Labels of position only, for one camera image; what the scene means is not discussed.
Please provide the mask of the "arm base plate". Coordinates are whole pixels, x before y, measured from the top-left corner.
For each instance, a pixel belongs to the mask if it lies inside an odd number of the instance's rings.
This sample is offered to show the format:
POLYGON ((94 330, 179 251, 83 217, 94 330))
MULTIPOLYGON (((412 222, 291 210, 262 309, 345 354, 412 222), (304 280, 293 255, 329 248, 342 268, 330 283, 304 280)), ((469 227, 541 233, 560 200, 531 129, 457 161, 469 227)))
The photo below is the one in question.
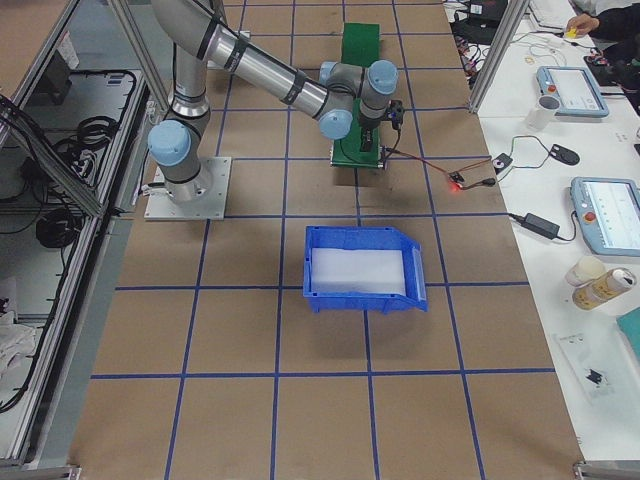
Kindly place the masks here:
POLYGON ((148 202, 144 217, 154 221, 223 220, 231 176, 231 157, 200 160, 200 172, 183 184, 166 182, 160 167, 146 186, 148 202))

